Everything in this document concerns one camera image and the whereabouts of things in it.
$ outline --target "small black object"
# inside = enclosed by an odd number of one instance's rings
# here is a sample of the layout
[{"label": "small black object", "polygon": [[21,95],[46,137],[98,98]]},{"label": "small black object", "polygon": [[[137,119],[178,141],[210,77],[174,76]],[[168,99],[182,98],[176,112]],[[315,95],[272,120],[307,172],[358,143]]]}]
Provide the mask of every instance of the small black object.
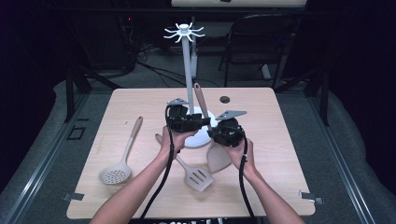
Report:
[{"label": "small black object", "polygon": [[237,147],[244,137],[245,131],[234,118],[219,122],[212,131],[207,131],[213,141],[226,147]]},{"label": "small black object", "polygon": [[178,133],[195,132],[210,124],[210,118],[202,119],[202,114],[187,115],[188,108],[183,105],[169,106],[166,118],[170,129]]}]

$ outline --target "black chair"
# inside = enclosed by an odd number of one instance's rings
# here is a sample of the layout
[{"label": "black chair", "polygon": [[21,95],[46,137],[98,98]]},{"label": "black chair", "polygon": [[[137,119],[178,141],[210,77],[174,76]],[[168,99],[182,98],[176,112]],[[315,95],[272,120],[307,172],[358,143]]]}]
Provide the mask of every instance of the black chair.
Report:
[{"label": "black chair", "polygon": [[297,20],[289,15],[253,14],[235,21],[227,34],[219,71],[225,62],[224,87],[227,87],[230,64],[276,64],[275,87],[287,40],[297,30]]}]

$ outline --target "person's arm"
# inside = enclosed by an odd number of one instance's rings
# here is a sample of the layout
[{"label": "person's arm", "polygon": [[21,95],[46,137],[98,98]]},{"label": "person's arm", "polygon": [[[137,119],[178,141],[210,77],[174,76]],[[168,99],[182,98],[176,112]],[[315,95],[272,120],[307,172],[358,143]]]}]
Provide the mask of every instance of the person's arm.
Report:
[{"label": "person's arm", "polygon": [[[237,169],[239,169],[241,164],[244,146],[244,141],[242,141],[238,147],[224,147]],[[244,177],[259,196],[262,207],[271,223],[304,223],[294,209],[267,184],[256,169],[253,142],[250,139],[247,140],[247,160],[244,165]]]},{"label": "person's arm", "polygon": [[[175,156],[184,147],[185,139],[195,133],[172,132]],[[169,158],[170,137],[163,127],[163,142],[157,157],[134,179],[113,194],[96,212],[90,223],[128,223],[160,177]]]}]

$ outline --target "white stand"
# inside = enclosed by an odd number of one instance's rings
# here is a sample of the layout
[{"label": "white stand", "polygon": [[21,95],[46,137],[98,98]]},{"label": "white stand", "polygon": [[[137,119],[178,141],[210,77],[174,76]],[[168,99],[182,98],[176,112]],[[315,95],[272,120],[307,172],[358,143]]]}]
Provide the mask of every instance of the white stand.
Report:
[{"label": "white stand", "polygon": [[[194,77],[196,77],[196,68],[197,68],[197,54],[196,54],[196,44],[195,44],[195,37],[202,37],[205,35],[198,35],[195,34],[194,32],[199,32],[202,31],[204,29],[204,27],[202,27],[201,29],[198,30],[191,30],[190,28],[192,27],[192,23],[190,23],[190,25],[188,24],[176,24],[176,27],[178,30],[176,31],[170,31],[168,29],[165,29],[166,32],[171,33],[173,35],[170,36],[164,36],[164,38],[172,38],[178,35],[178,40],[176,41],[176,43],[178,43],[181,39],[181,43],[183,46],[183,60],[184,60],[184,72],[186,73],[186,86],[187,86],[187,96],[188,96],[188,101],[189,101],[189,112],[190,114],[194,114],[195,113],[195,109],[200,110],[200,107],[196,107],[194,106],[194,102],[193,102],[193,96],[192,96],[192,75]],[[192,42],[192,55],[190,55],[190,42]],[[213,116],[212,118],[211,116],[211,122],[212,120],[215,121],[215,125],[212,126],[216,126],[217,122],[215,120],[215,116]],[[210,142],[210,137],[207,134],[207,127],[204,126],[201,130],[198,131],[198,133],[195,136],[189,137],[186,139],[186,143],[185,146],[186,147],[202,147],[205,144]]]}]

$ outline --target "hand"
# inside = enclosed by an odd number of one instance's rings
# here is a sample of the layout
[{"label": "hand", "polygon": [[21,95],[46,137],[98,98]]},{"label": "hand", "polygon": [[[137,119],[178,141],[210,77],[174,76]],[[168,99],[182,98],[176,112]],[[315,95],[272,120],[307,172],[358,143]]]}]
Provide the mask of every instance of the hand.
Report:
[{"label": "hand", "polygon": [[[242,156],[245,149],[245,140],[242,139],[237,147],[226,147],[223,146],[224,150],[230,156],[233,165],[239,170],[241,166]],[[244,166],[244,175],[254,173],[256,171],[256,165],[254,163],[253,153],[253,142],[247,139],[247,159]]]},{"label": "hand", "polygon": [[[174,154],[174,159],[177,156],[177,153],[184,148],[184,144],[186,141],[186,138],[190,136],[194,136],[198,131],[196,132],[189,132],[189,133],[177,133],[174,131],[172,132],[172,139],[174,143],[174,148],[175,148],[175,154]],[[166,126],[163,126],[163,140],[161,142],[161,150],[159,152],[159,155],[169,155],[170,151],[170,145],[171,145],[171,140],[168,132],[168,128]]]}]

